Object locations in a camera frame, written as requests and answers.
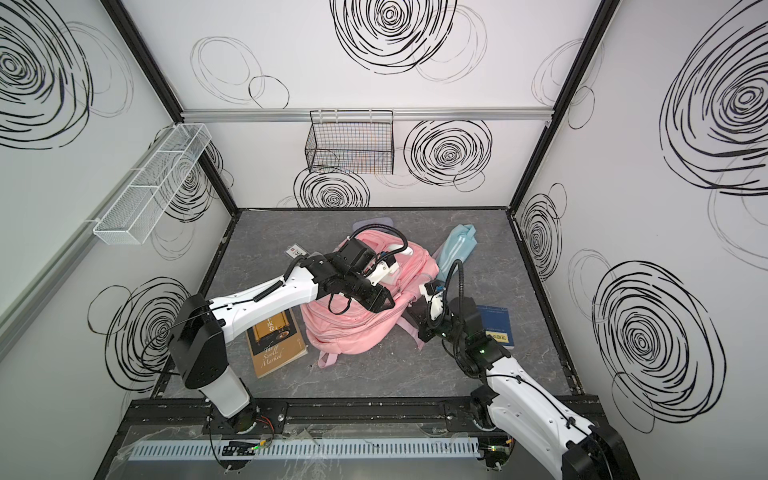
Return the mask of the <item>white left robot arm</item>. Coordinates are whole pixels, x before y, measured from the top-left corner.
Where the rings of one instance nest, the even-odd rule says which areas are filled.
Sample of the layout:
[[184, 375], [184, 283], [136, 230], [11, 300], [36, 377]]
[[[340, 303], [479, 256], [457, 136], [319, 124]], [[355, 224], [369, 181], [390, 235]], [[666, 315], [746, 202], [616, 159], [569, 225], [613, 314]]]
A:
[[270, 281], [211, 300], [186, 299], [167, 338], [167, 348], [184, 386], [197, 390], [225, 419], [251, 410], [252, 396], [229, 364], [227, 345], [274, 315], [324, 297], [342, 295], [365, 310], [381, 313], [395, 306], [383, 278], [396, 270], [396, 255], [408, 248], [376, 253], [348, 238], [331, 253], [294, 258], [286, 272]]

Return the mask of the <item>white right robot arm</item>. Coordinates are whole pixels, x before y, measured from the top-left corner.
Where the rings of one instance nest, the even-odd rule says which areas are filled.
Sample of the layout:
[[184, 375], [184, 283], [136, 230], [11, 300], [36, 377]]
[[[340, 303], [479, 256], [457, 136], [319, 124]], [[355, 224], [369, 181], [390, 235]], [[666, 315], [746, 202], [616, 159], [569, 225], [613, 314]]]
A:
[[420, 340], [450, 344], [451, 356], [471, 378], [473, 420], [483, 429], [505, 432], [555, 479], [637, 479], [639, 473], [621, 435], [595, 424], [545, 390], [483, 328], [474, 300], [420, 298], [404, 318]]

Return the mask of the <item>pink student backpack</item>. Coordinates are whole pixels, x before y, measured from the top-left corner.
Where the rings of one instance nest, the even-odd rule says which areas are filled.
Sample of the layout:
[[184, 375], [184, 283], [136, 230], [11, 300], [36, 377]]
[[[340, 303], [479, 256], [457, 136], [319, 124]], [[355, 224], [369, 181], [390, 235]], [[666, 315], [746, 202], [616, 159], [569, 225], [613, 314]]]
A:
[[372, 349], [395, 325], [403, 326], [406, 308], [439, 272], [426, 249], [386, 225], [353, 232], [329, 261], [343, 276], [323, 298], [300, 307], [320, 368]]

